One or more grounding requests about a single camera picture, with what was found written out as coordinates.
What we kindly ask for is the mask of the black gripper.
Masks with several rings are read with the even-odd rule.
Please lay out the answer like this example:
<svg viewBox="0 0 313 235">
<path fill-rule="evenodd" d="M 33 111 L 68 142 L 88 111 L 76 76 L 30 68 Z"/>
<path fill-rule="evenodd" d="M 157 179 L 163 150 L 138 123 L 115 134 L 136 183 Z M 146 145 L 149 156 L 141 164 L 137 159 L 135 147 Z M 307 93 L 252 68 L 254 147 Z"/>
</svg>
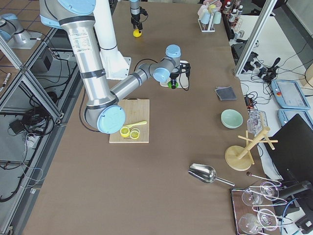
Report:
<svg viewBox="0 0 313 235">
<path fill-rule="evenodd" d="M 172 83 L 172 89 L 174 89 L 176 82 L 178 82 L 178 86 L 181 85 L 181 87 L 184 89 L 180 82 L 180 77 L 182 74 L 185 74 L 187 77 L 187 81 L 189 82 L 190 70 L 191 70 L 190 64 L 180 64 L 178 70 L 170 74 L 170 82 Z"/>
<path fill-rule="evenodd" d="M 140 16 L 131 16 L 131 23 L 133 29 L 135 30 L 138 27 L 139 30 L 143 30 L 142 22 L 140 21 Z"/>
</svg>

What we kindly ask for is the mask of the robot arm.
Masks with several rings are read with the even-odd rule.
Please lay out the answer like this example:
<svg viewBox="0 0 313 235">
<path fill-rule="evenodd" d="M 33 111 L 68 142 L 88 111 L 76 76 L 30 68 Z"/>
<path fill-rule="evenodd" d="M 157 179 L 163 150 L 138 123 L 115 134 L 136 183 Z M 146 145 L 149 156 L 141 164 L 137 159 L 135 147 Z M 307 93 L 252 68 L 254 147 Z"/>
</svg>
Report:
<svg viewBox="0 0 313 235">
<path fill-rule="evenodd" d="M 42 0 L 40 17 L 44 25 L 63 29 L 68 34 L 89 98 L 85 121 L 96 131 L 118 132 L 126 120 L 125 111 L 118 102 L 149 78 L 165 82 L 181 74 L 190 74 L 190 65 L 180 61 L 180 47 L 169 45 L 160 62 L 140 65 L 110 88 L 107 75 L 126 70 L 129 65 L 117 48 L 109 2 Z"/>
<path fill-rule="evenodd" d="M 140 21 L 141 15 L 140 0 L 130 0 L 130 13 L 131 13 L 131 23 L 134 29 L 139 32 L 142 31 L 142 22 Z"/>
</svg>

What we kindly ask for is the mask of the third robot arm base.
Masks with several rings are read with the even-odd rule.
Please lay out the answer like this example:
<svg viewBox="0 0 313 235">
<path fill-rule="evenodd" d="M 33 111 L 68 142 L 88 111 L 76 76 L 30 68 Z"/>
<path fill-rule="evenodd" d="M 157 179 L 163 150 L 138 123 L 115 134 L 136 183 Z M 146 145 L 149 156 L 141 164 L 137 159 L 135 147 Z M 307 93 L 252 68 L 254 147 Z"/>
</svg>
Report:
<svg viewBox="0 0 313 235">
<path fill-rule="evenodd" d="M 36 43 L 13 13 L 0 16 L 0 35 L 14 49 L 32 49 Z"/>
</svg>

